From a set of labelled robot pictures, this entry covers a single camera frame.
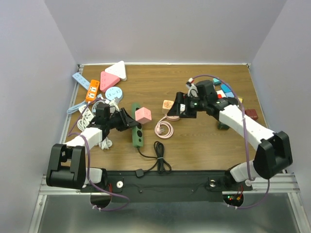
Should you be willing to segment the green power strip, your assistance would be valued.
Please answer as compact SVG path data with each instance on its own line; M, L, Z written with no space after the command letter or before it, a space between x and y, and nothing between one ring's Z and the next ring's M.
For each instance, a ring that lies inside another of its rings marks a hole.
M135 111L140 109L141 106L139 103L134 102L131 106L132 111L132 118L135 119ZM132 144L135 148L137 147L143 147L143 133L142 133L142 125L139 124L138 126L135 126L132 128Z

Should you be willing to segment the dark green cube plug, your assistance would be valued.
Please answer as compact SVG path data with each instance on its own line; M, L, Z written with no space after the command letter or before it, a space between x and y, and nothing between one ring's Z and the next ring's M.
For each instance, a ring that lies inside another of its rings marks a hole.
M230 127L220 121L217 122L217 129L218 130L228 130Z

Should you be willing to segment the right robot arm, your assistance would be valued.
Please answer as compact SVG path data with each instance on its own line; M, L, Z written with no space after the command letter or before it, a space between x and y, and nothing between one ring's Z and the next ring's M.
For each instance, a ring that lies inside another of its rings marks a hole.
M219 122L227 125L246 140L256 150L253 160L232 167L224 176L224 185L235 189L241 182L257 177L272 178L293 163L289 136L265 128L237 106L235 98L190 97L178 92L168 111L168 116L196 118L197 112L206 112Z

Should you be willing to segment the white grey cube plug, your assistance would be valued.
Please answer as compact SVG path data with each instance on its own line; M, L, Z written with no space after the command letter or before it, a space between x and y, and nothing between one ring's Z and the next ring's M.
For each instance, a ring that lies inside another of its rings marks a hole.
M180 104L179 110L180 110L180 115L183 114L183 112L185 111L185 105Z

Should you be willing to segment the beige cube plug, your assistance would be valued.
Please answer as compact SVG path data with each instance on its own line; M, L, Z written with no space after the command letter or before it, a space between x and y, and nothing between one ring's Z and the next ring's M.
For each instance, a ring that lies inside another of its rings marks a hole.
M171 109L171 107L173 106L173 104L174 104L174 101L172 100L164 100L162 104L162 113L166 115Z

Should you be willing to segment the pink cube socket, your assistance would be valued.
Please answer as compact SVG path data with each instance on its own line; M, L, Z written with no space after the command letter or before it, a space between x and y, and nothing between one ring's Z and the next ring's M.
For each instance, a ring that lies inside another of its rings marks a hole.
M137 109L135 111L135 120L140 124L145 124L152 121L151 111L145 107Z

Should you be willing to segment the blue round socket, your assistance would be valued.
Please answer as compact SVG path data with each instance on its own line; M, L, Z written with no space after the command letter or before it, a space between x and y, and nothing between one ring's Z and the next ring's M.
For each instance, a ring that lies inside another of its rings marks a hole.
M118 98L119 100L123 99L123 91L121 88L117 86L110 87L105 92L105 97L108 100L113 100L115 98Z

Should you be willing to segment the small white cube plug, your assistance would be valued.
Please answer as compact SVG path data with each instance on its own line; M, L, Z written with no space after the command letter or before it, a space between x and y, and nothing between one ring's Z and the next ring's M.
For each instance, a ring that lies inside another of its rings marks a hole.
M222 90L218 90L218 91L216 91L216 93L217 93L218 95L221 95L222 98L223 98L223 97L226 97L225 93L224 93Z

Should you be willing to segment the teal cube plug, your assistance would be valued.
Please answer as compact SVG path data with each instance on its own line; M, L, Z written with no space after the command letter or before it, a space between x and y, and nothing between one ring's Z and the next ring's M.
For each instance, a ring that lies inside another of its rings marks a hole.
M221 85L222 82L221 82L220 80L218 80L217 78L213 78L213 84L214 84L215 86L218 86L218 85Z

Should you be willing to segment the light blue cube plug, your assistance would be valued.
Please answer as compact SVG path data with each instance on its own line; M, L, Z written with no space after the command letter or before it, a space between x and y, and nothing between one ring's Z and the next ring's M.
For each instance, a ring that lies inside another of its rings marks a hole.
M225 96L228 97L228 98L234 98L235 95L233 94L233 92L226 92L225 93Z

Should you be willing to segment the dark red cube plug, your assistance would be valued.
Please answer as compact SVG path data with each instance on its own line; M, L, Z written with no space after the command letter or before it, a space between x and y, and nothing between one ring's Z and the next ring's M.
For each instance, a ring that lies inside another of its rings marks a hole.
M246 109L245 110L245 114L250 117L251 119L253 119L254 121L258 120L259 116L256 112L255 109Z

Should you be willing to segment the pink triangular power strip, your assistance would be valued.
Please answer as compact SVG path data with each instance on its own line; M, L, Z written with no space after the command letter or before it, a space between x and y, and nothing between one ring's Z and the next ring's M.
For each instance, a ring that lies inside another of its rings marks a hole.
M107 89L113 87L120 81L120 78L114 74L102 71L100 74L100 90L106 92Z

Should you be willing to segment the white triangular power strip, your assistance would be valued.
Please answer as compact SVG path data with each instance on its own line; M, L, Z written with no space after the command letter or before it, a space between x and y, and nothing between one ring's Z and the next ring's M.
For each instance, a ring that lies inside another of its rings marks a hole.
M107 73L116 75L121 81L127 80L126 66L124 61L119 61L104 70Z

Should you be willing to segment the light blue power strip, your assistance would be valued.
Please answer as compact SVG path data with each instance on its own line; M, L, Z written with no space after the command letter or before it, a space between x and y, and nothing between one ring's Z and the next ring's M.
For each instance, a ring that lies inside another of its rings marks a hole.
M72 75L73 79L80 84L84 89L88 90L90 82L84 78L79 72L76 72Z

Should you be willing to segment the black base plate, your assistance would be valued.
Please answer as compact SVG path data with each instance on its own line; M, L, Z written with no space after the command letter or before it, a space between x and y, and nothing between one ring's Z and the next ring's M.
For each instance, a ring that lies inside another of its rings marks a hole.
M251 191L244 182L226 180L223 170L150 171L137 177L134 171L105 171L98 187L127 196L131 202L222 202L223 193Z

